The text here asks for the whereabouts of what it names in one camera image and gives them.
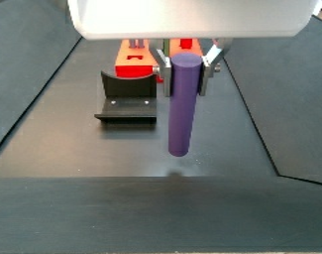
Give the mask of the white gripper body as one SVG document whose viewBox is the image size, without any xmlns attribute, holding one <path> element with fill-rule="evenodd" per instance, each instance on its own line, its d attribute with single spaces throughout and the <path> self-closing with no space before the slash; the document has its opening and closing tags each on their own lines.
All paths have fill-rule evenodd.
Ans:
<svg viewBox="0 0 322 254">
<path fill-rule="evenodd" d="M 293 37 L 321 0 L 69 0 L 89 40 Z"/>
</svg>

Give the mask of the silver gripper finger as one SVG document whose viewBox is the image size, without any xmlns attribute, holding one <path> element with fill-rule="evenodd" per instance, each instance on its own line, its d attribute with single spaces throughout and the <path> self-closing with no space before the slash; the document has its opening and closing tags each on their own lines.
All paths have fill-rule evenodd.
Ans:
<svg viewBox="0 0 322 254">
<path fill-rule="evenodd" d="M 158 63 L 158 74 L 164 79 L 164 93 L 166 97 L 172 96 L 172 61 L 165 55 L 161 46 L 164 41 L 161 39 L 152 39 L 149 42 L 149 50 Z"/>
<path fill-rule="evenodd" d="M 204 69 L 202 69 L 202 80 L 201 80 L 201 86 L 200 86 L 201 96 L 206 95 L 209 79 L 214 76 L 214 73 L 217 71 L 217 66 L 232 48 L 233 40 L 234 40 L 233 38 L 213 39 L 213 45 L 208 53 L 202 56 Z"/>
</svg>

